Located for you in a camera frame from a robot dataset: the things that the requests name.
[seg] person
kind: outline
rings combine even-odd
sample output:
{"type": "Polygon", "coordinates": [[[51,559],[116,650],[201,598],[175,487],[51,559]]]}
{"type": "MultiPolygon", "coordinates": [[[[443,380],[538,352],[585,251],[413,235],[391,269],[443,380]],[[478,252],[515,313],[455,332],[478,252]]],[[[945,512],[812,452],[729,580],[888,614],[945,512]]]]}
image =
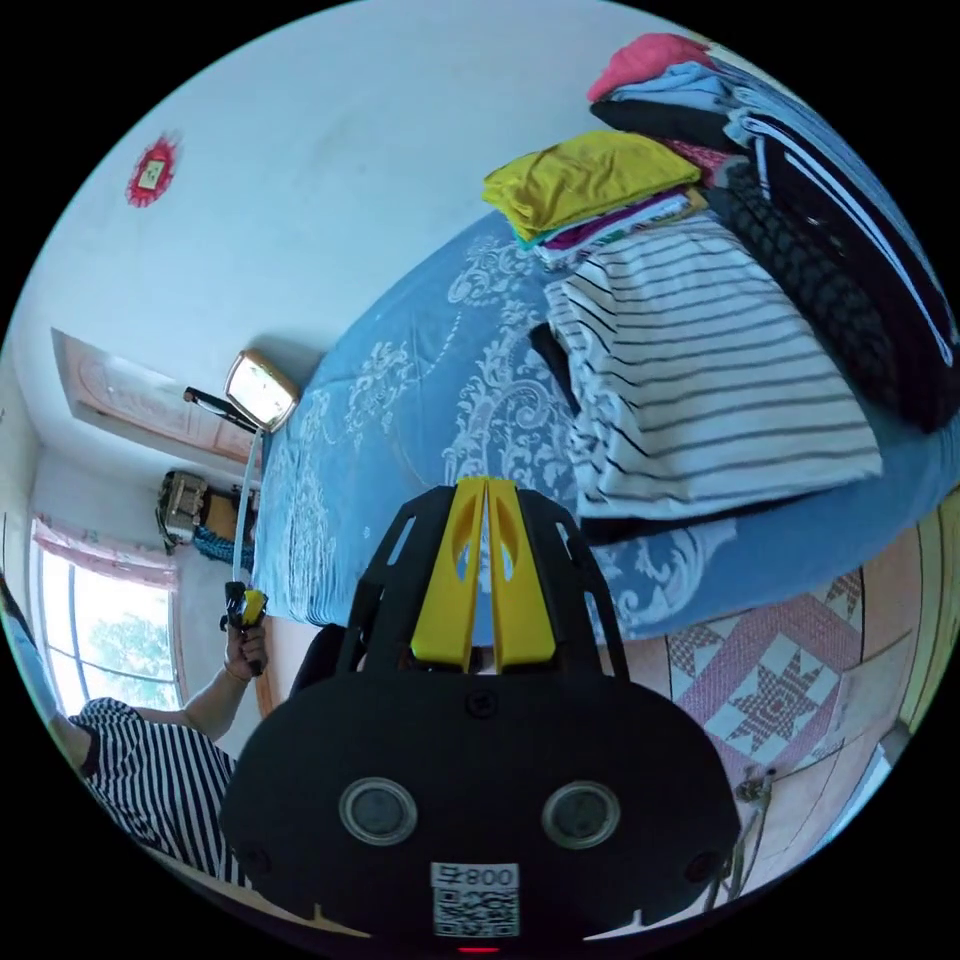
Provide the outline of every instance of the person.
{"type": "Polygon", "coordinates": [[[265,667],[262,627],[228,629],[223,666],[179,710],[90,700],[72,717],[59,707],[26,618],[0,574],[10,646],[34,705],[68,762],[113,822],[137,843],[227,883],[250,887],[220,829],[234,760],[216,746],[265,667]]]}

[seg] blue bedspread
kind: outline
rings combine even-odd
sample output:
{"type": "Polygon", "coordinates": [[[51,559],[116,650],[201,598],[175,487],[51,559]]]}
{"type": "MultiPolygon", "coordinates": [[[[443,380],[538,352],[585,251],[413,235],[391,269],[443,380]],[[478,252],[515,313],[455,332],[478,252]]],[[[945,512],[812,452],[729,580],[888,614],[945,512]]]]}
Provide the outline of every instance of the blue bedspread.
{"type": "MultiPolygon", "coordinates": [[[[553,279],[490,214],[401,280],[324,358],[267,449],[254,582],[271,613],[345,623],[397,509],[437,484],[504,476],[573,509],[570,414],[527,338],[545,319],[553,279]]],[[[815,589],[936,507],[960,482],[960,417],[925,436],[864,409],[881,478],[598,549],[624,636],[815,589]]],[[[474,642],[489,644],[486,563],[482,571],[474,642]]]]}

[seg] pink curtain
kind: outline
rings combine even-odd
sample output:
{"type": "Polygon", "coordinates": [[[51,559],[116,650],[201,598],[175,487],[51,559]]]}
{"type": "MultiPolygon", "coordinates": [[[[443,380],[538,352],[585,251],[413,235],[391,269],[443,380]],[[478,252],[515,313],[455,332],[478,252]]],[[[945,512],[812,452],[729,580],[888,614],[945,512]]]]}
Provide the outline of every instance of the pink curtain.
{"type": "Polygon", "coordinates": [[[157,547],[123,543],[42,513],[34,517],[33,539],[47,553],[114,580],[171,591],[179,585],[176,559],[157,547]]]}

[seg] striped shirt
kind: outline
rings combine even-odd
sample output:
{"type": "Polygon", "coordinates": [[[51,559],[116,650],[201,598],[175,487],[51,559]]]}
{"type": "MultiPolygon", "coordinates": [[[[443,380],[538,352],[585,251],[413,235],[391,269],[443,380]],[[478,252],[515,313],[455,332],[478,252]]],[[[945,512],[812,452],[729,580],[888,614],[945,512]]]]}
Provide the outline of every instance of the striped shirt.
{"type": "Polygon", "coordinates": [[[220,829],[234,762],[209,737],[149,723],[107,698],[70,719],[93,737],[81,773],[124,833],[212,877],[250,886],[220,829]]]}
{"type": "Polygon", "coordinates": [[[610,244],[545,292],[581,517],[692,519],[881,473],[810,325],[713,218],[610,244]]]}

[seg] white wall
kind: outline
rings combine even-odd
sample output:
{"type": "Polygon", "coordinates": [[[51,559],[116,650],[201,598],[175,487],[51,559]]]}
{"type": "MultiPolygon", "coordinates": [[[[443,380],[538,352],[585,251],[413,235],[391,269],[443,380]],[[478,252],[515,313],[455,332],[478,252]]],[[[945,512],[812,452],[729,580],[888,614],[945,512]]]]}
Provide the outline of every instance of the white wall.
{"type": "Polygon", "coordinates": [[[0,563],[7,587],[24,611],[30,608],[30,493],[39,454],[40,438],[27,413],[12,355],[0,349],[0,563]]]}
{"type": "Polygon", "coordinates": [[[219,393],[262,338],[298,378],[389,286],[489,211],[483,177],[602,127],[586,90],[657,18],[596,0],[366,0],[298,21],[159,104],[91,174],[15,312],[42,439],[157,482],[162,456],[77,423],[51,328],[219,393]],[[142,151],[170,190],[129,206],[142,151]]]}
{"type": "MultiPolygon", "coordinates": [[[[73,463],[56,451],[40,455],[33,491],[33,509],[65,523],[124,540],[161,546],[153,511],[156,488],[108,477],[90,466],[73,463]]],[[[193,548],[178,551],[181,586],[178,598],[184,685],[188,695],[203,689],[223,665],[223,585],[230,579],[225,563],[208,560],[193,548]]],[[[237,719],[220,746],[234,756],[260,722],[251,684],[237,719]]]]}

